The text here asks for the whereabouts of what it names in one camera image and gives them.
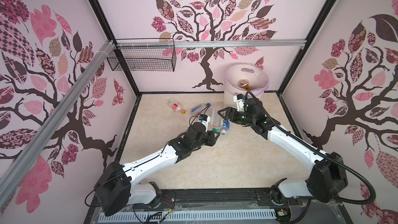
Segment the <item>green-label clear white-cap bottle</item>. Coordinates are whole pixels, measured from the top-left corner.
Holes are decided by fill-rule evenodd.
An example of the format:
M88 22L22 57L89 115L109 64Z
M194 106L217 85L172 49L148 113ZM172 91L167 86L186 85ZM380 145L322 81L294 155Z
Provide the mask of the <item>green-label clear white-cap bottle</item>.
M211 114L211 125L214 132L219 132L221 129L221 117L218 114L219 109L214 108Z

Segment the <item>blue-label clear water bottle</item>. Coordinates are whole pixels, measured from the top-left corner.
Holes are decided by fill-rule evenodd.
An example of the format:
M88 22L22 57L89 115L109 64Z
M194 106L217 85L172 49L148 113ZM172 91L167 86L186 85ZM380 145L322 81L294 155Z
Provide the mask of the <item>blue-label clear water bottle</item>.
M227 132L229 131L229 129L230 129L230 122L222 120L221 121L221 129L220 129L221 135L226 135Z

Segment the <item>brown coffee bottle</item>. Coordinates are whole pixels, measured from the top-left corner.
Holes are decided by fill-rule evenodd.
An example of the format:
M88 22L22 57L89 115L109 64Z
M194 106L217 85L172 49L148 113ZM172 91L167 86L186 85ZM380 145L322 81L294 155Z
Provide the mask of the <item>brown coffee bottle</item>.
M249 81L246 80L246 79L241 79L238 82L238 85L239 85L240 88L247 90L249 88Z

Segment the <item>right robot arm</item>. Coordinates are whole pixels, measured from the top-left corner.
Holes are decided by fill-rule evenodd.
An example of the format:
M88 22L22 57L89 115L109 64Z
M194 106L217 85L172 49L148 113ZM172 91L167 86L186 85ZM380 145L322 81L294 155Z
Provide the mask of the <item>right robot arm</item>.
M256 134L287 151L310 172L308 177L277 182L277 191L284 198L310 197L328 203L348 186L339 154L319 150L295 136L266 113L258 98L239 94L233 100L235 107L218 111L222 119L250 127Z

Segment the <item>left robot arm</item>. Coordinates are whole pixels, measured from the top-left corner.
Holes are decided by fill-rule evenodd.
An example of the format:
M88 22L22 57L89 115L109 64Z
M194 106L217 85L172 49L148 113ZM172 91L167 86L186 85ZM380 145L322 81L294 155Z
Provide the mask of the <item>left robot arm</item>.
M185 133L168 141L164 148L134 162L112 162L94 186L94 192L105 216L112 216L125 206L144 204L156 207L163 193L156 183L140 182L153 173L189 157L202 146L214 146L220 132L207 130L205 124L195 122Z

